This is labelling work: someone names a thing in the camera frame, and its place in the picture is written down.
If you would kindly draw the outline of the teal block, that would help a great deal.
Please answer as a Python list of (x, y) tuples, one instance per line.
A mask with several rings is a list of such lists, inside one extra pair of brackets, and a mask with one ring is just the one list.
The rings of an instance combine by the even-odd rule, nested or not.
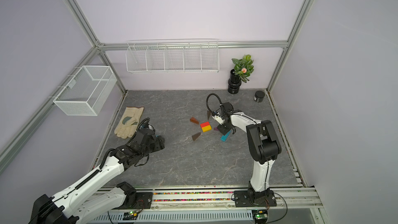
[(231, 133), (232, 133), (232, 130), (230, 130), (228, 133), (226, 133), (225, 135), (223, 135), (223, 136), (220, 138), (221, 141), (225, 142)]

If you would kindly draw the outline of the yellow rectangular block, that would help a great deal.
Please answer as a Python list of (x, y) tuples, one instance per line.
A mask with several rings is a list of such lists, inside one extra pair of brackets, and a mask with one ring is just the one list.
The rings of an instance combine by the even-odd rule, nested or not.
[(207, 132), (207, 131), (210, 131), (210, 130), (212, 130), (212, 127), (210, 125), (202, 127), (202, 131), (203, 132)]

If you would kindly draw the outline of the red rectangular block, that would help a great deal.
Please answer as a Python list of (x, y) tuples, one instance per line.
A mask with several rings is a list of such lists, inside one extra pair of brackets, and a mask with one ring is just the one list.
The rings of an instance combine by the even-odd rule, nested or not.
[(204, 128), (204, 127), (209, 126), (209, 125), (210, 125), (210, 123), (207, 121), (207, 122), (201, 123), (200, 127)]

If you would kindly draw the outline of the dark brown wedge block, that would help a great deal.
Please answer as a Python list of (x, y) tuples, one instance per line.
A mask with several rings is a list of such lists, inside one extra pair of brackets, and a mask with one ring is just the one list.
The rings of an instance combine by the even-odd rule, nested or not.
[(196, 141), (200, 136), (201, 136), (201, 132), (192, 135), (191, 138), (192, 138), (193, 141)]

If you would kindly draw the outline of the reddish brown wedge block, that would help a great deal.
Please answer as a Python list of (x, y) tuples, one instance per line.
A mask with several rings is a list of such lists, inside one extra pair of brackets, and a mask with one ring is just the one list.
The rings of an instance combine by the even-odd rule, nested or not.
[(191, 118), (190, 118), (190, 121), (191, 121), (192, 123), (199, 124), (199, 121), (198, 121), (196, 118), (194, 118), (194, 117), (191, 117)]

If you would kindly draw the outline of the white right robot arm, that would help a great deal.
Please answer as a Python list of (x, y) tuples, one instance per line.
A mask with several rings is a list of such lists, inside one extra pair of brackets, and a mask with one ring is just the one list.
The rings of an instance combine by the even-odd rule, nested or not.
[(235, 110), (231, 103), (223, 103), (220, 97), (211, 93), (206, 98), (206, 107), (212, 118), (218, 122), (217, 129), (223, 135), (241, 129), (247, 135), (250, 155), (254, 160), (252, 177), (247, 190), (233, 193), (236, 207), (276, 206), (274, 192), (269, 187), (272, 166), (282, 152), (276, 130), (269, 120), (257, 120)]

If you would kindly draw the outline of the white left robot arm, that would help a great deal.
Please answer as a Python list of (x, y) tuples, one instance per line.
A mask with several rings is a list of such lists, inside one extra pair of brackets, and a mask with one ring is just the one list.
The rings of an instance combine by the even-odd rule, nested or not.
[(33, 204), (31, 224), (86, 224), (109, 210), (119, 207), (142, 211), (146, 201), (128, 182), (119, 183), (110, 192), (91, 199), (100, 188), (130, 167), (140, 167), (142, 159), (165, 147), (165, 138), (145, 118), (132, 138), (117, 148), (109, 149), (101, 163), (87, 175), (49, 197), (39, 197)]

